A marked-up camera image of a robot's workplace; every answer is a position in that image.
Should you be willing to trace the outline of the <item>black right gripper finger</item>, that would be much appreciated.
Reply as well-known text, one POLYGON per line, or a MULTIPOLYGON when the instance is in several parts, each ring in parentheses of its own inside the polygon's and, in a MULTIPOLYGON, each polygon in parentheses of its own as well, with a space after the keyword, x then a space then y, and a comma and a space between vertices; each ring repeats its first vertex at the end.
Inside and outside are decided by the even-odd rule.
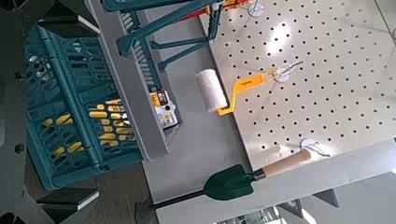
POLYGON ((38 25, 64 38, 97 37, 100 28, 85 0, 54 0, 38 25))
POLYGON ((40 198, 37 203, 54 224, 84 224, 99 195, 98 189, 62 188, 40 198))

